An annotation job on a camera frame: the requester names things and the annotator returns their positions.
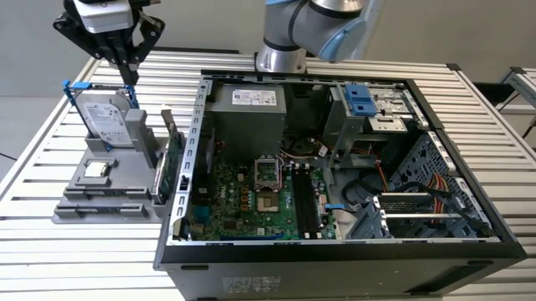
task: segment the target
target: black cable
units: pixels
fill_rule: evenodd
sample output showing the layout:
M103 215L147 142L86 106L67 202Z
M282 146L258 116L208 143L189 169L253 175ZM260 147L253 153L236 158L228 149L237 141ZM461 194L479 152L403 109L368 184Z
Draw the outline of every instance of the black cable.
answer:
M2 153L2 152L0 152L0 156L6 157L6 158L8 158L8 159L11 159L11 160L14 160L14 161L19 160L18 158L15 158L15 157L12 157L12 156L10 156L10 155L6 155L6 154Z
M356 173L355 179L357 179L360 176L360 172ZM365 201L365 198L361 196L360 192L359 192L359 186L356 185L353 187L353 191L356 192L356 194L359 195L360 199Z
M452 193L441 190L436 190L432 188L428 188L423 183L420 182L409 182L401 187L396 188L392 190L393 193L400 193L405 190L408 190L412 187L419 187L419 190L427 191L433 197L436 197L440 202L445 205L447 208L449 208L455 213L457 213L463 219L466 219L470 223L471 228L482 235L482 236L496 236L498 234L494 232L494 230L488 227L488 225L480 221L476 218L472 218L466 212L463 212L456 206L451 206L445 198L451 198Z
M530 134L531 131L532 131L532 128L534 128L534 126L530 126L528 129L526 130L526 132L524 132L524 134L523 134L523 136L522 136L523 139L527 138L528 134Z
M444 198L449 198L449 197L452 196L452 193L449 193L448 191L441 191L441 190L437 190L437 189L428 188L428 187L427 187L423 183L420 183L420 182L408 182L408 183L405 183L401 187L399 187L399 188L391 190L391 193L403 193L403 192L407 191L409 188L416 187L416 186L419 187L419 191L420 191L420 192L425 191L425 192L428 192L429 194L440 195L440 196L444 197Z
M364 203L367 203L365 200L363 200L361 202L359 202L359 201L351 201L351 199L349 199L349 197L348 197L348 195L347 195L348 190L349 190L352 187L355 187L357 184L360 184L361 187L363 187L367 191L369 191L372 194L380 194L380 193L383 192L383 190L376 189L376 188L372 187L369 184L367 184L365 182L363 182L364 178L365 178L368 175L373 174L375 171L376 171L376 169L365 169L363 172L360 172L359 177L357 177L355 180L352 180L351 182L348 182L347 185L344 186L344 188L343 188L343 190L341 190L341 197L343 197L344 201L345 201L347 203L349 203L351 205L357 205L357 204L364 204Z
M507 101L507 102L504 103L504 106L498 110L498 112L503 111L503 109L506 108L506 106L510 105L511 102L512 102L512 100L515 100L518 97L519 97L519 92L518 92L518 94L510 99L510 101Z

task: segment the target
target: slotted metal table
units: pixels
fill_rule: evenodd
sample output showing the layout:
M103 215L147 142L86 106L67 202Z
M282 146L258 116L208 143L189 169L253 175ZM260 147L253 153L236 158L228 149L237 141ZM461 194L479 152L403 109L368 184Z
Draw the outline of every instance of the slotted metal table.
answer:
M511 67L511 72L504 78L503 83L510 83L528 103L536 108L536 69Z
M154 51L141 66L138 99L158 135L167 132L163 103L187 131L201 69L253 71L253 56ZM309 59L309 73L416 80L531 256L444 300L536 300L536 154L468 77L441 64L333 65L317 59ZM122 83L109 63L94 60L78 80ZM159 224L56 225L48 219L85 153L86 133L63 98L0 183L0 300L182 300L167 275L151 267Z

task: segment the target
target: blue connector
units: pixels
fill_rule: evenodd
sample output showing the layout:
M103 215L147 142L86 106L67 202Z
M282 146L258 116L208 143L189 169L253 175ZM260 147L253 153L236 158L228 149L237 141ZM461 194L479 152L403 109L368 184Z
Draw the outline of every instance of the blue connector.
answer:
M141 108L141 104L138 103L137 91L134 90L134 87L127 85L125 86L125 89L127 89L131 97L131 108Z
M356 210L348 204L324 204L326 211L345 210L347 212L356 213Z
M326 210L336 210L336 209L345 210L344 204L325 204L325 206Z

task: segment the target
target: white label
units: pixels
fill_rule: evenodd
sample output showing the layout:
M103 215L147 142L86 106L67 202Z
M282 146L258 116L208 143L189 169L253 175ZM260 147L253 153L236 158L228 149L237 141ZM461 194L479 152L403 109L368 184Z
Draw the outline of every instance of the white label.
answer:
M276 91L236 90L233 91L234 105L277 105Z
M324 158L324 157L326 157L326 154L328 154L328 147L325 145L322 145L322 147L320 148L320 151L318 151L318 155Z
M228 293L270 293L277 292L282 277L224 277L222 281Z
M110 103L91 102L86 103L85 106L101 139L114 146L131 145L133 140L129 136L119 108Z

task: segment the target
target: barcode label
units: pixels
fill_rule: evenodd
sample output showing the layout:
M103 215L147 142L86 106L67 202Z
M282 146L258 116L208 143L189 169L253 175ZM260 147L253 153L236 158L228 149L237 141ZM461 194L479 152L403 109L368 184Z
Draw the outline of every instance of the barcode label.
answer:
M277 105L276 91L236 90L233 105Z

